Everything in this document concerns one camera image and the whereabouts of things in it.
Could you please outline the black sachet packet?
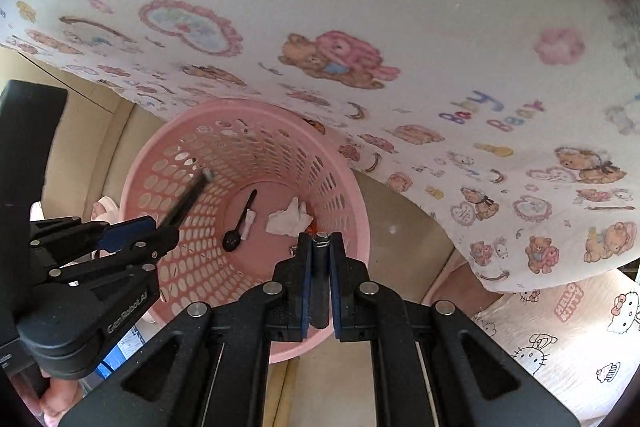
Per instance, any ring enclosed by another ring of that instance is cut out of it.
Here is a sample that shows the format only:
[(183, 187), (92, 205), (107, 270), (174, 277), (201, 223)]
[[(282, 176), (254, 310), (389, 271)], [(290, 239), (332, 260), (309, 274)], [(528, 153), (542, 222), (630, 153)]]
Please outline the black sachet packet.
[(206, 186), (213, 181), (215, 175), (212, 170), (203, 168), (192, 180), (186, 191), (180, 196), (176, 205), (168, 211), (167, 215), (160, 222), (161, 228), (180, 228), (183, 221), (188, 217), (189, 212), (198, 201), (198, 198), (205, 191)]

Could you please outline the black plastic spoon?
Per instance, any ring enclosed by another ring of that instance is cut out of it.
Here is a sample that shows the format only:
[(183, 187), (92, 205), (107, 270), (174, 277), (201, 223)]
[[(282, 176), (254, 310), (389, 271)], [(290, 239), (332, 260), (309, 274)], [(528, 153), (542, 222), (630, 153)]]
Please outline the black plastic spoon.
[(224, 233), (224, 237), (222, 238), (222, 249), (227, 251), (227, 253), (231, 253), (231, 251), (235, 251), (242, 242), (241, 239), (241, 227), (245, 217), (245, 213), (247, 209), (250, 209), (250, 206), (253, 204), (255, 198), (257, 196), (257, 190), (254, 188), (253, 191), (250, 192), (250, 196), (244, 205), (244, 208), (240, 214), (238, 222), (236, 222), (235, 228)]

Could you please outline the white tissue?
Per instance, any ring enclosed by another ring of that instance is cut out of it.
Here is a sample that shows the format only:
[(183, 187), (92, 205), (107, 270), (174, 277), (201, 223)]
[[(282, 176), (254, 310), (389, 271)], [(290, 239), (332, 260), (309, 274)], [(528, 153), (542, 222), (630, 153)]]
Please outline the white tissue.
[(266, 232), (272, 235), (297, 237), (304, 233), (314, 222), (307, 211), (306, 202), (293, 197), (288, 207), (271, 213), (267, 219)]

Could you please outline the white plastic tube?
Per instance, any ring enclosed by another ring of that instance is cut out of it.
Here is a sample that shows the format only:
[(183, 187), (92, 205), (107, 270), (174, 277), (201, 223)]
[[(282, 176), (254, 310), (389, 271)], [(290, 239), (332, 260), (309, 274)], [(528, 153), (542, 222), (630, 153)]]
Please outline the white plastic tube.
[(250, 235), (250, 229), (253, 226), (255, 218), (256, 218), (256, 212), (253, 209), (247, 209), (243, 223), (242, 223), (242, 227), (241, 227), (242, 241), (246, 241), (247, 237)]

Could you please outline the black cylinder keychain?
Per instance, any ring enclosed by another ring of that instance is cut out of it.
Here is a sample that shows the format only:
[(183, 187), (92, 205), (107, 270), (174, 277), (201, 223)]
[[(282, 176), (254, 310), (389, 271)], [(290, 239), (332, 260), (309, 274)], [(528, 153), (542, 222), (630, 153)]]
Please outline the black cylinder keychain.
[(330, 236), (312, 238), (310, 280), (310, 324), (325, 329), (330, 321)]

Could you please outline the pink plastic trash basket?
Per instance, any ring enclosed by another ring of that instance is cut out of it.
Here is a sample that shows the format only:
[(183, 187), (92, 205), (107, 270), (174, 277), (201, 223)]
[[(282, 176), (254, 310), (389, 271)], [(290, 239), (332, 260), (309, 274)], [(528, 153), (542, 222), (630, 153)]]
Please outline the pink plastic trash basket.
[(312, 233), (338, 232), (367, 262), (370, 227), (360, 188), (329, 135), (279, 107), (222, 98), (188, 110), (142, 147), (122, 191), (120, 217), (162, 221), (204, 169), (214, 177), (163, 257), (149, 318), (164, 326), (193, 301), (225, 305), (269, 280), (297, 239), (268, 232), (299, 208)]

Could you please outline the pink slipper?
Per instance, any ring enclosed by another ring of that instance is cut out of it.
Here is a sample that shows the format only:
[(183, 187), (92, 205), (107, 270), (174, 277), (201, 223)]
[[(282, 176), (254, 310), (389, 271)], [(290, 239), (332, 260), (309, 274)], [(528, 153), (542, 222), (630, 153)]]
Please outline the pink slipper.
[(119, 207), (111, 197), (102, 196), (92, 206), (91, 220), (114, 225), (119, 221)]

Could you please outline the blue box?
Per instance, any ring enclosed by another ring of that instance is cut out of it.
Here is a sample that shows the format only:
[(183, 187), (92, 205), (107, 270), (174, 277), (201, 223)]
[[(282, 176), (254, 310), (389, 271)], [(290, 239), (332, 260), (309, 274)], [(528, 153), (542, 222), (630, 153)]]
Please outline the blue box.
[(119, 367), (126, 363), (145, 344), (137, 326), (129, 329), (115, 347), (105, 355), (96, 367), (96, 373), (102, 378), (110, 377)]

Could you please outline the hello kitty pyjama leg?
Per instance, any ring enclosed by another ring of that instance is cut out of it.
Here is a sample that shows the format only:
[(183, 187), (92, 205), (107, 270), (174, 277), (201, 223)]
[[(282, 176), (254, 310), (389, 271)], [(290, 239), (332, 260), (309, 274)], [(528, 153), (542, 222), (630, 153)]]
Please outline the hello kitty pyjama leg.
[(618, 270), (503, 295), (473, 321), (583, 426), (604, 421), (639, 366), (639, 284)]

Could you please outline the teddy bear print cloth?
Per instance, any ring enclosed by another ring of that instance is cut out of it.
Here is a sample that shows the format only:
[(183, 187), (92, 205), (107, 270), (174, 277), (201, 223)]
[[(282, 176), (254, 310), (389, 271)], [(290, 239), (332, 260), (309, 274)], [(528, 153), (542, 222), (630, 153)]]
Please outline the teddy bear print cloth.
[(639, 0), (1, 0), (1, 40), (165, 119), (291, 109), (494, 291), (639, 256)]

